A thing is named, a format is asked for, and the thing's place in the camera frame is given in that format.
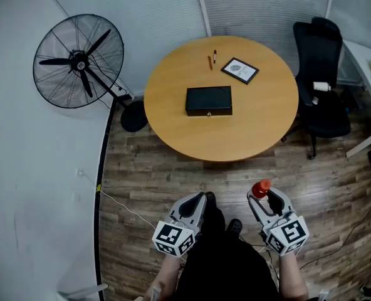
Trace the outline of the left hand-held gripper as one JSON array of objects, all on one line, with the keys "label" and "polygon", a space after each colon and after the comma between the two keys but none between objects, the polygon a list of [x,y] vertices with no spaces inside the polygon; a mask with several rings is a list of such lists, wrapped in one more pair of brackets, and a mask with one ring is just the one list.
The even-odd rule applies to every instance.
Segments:
[{"label": "left hand-held gripper", "polygon": [[206,195],[197,193],[176,201],[164,221],[159,221],[152,241],[157,250],[181,258],[196,242]]}]

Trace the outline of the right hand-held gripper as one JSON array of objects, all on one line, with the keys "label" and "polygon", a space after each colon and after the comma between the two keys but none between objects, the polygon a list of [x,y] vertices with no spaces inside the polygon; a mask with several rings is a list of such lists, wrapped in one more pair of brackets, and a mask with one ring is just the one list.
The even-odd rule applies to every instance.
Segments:
[{"label": "right hand-held gripper", "polygon": [[303,246],[309,237],[307,225],[302,216],[292,211],[291,200],[284,192],[274,187],[268,191],[271,214],[252,193],[247,194],[247,199],[256,220],[263,226],[264,241],[273,251],[284,256]]}]

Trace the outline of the red capped small bottle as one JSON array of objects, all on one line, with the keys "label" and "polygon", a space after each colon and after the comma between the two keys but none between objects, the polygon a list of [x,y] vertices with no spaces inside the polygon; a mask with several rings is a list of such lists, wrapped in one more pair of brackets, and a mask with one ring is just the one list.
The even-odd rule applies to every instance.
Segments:
[{"label": "red capped small bottle", "polygon": [[269,179],[262,179],[252,187],[252,194],[257,199],[264,198],[271,189],[271,181]]}]

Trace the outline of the black metal box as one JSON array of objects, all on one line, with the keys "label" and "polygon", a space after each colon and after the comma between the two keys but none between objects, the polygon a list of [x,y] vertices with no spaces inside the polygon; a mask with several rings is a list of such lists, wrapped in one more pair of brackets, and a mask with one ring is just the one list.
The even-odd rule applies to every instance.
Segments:
[{"label": "black metal box", "polygon": [[188,88],[185,112],[190,117],[232,115],[231,86]]}]

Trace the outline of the person's left forearm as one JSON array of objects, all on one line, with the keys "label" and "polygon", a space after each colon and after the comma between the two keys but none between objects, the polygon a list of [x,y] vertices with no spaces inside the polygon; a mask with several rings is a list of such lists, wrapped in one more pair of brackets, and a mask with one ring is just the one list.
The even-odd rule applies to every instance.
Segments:
[{"label": "person's left forearm", "polygon": [[155,286],[160,288],[158,301],[168,301],[175,294],[181,269],[180,261],[181,259],[175,256],[165,256],[156,277]]}]

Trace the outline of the person's right forearm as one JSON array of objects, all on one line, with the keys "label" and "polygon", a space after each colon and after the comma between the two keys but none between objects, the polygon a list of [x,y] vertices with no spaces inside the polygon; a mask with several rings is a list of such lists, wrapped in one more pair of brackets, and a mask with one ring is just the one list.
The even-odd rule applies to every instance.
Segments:
[{"label": "person's right forearm", "polygon": [[307,301],[308,288],[293,251],[279,257],[279,289],[283,301]]}]

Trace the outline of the person's right shoe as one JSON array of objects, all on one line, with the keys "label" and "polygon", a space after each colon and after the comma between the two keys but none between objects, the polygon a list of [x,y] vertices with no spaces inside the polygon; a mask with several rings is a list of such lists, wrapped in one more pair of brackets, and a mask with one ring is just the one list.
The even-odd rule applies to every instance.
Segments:
[{"label": "person's right shoe", "polygon": [[227,227],[226,236],[232,240],[238,240],[240,238],[243,224],[239,219],[232,219]]}]

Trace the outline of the person's black clothing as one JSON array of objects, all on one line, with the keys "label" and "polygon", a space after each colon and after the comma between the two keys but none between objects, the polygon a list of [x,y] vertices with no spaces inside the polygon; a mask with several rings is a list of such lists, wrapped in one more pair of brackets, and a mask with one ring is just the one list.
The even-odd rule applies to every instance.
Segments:
[{"label": "person's black clothing", "polygon": [[171,301],[281,301],[266,260],[226,230],[222,211],[206,207]]}]

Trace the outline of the white rack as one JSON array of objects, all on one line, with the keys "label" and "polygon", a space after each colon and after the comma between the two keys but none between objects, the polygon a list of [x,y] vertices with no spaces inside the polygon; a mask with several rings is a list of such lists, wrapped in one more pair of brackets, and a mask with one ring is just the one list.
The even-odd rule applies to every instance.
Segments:
[{"label": "white rack", "polygon": [[71,293],[57,292],[56,301],[94,301],[90,296],[99,294],[108,288],[107,283],[84,288]]}]

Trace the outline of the black framed picture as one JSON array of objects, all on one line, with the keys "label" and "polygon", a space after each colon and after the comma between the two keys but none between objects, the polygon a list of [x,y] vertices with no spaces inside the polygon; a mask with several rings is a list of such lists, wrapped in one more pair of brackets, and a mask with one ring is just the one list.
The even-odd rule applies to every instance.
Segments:
[{"label": "black framed picture", "polygon": [[235,57],[231,58],[221,68],[221,71],[246,85],[248,85],[251,80],[259,73],[258,68],[249,65]]}]

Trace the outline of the black office chair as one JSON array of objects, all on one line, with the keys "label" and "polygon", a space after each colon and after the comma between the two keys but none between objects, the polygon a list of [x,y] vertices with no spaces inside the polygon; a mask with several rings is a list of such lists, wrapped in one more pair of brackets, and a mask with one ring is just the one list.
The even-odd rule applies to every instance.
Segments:
[{"label": "black office chair", "polygon": [[[281,141],[303,129],[311,138],[312,152],[308,158],[312,160],[316,157],[317,138],[343,137],[351,131],[346,93],[339,95],[335,91],[343,40],[338,26],[321,17],[314,17],[309,23],[296,22],[293,34],[299,58],[295,77],[298,87],[297,124]],[[316,91],[313,82],[327,82],[331,90]]]}]

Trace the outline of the black standing fan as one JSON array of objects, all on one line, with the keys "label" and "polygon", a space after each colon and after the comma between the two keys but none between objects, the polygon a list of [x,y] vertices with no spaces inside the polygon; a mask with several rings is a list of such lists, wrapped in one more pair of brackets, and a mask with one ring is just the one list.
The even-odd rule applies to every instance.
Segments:
[{"label": "black standing fan", "polygon": [[141,100],[126,104],[114,91],[123,66],[124,43],[116,26],[95,14],[79,14],[54,26],[39,44],[33,79],[39,94],[65,109],[86,107],[109,94],[123,107],[127,132],[147,125]]}]

